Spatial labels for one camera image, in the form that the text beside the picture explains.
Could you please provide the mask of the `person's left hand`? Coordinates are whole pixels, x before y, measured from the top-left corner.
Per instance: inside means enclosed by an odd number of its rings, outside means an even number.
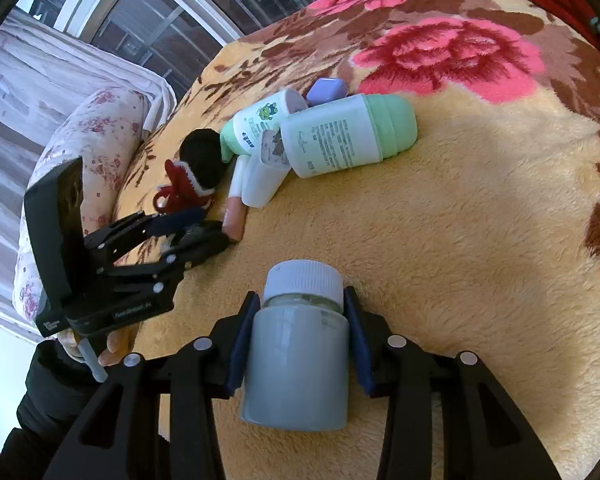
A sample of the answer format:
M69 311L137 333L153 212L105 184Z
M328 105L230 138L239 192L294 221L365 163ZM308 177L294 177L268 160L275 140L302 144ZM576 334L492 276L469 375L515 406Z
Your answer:
M107 335L106 348L98 356L99 364L107 367L120 363L127 354L133 351L139 330L140 323L136 323L109 333ZM85 362L79 350L80 336L71 328L59 332L57 340L70 358L80 363Z

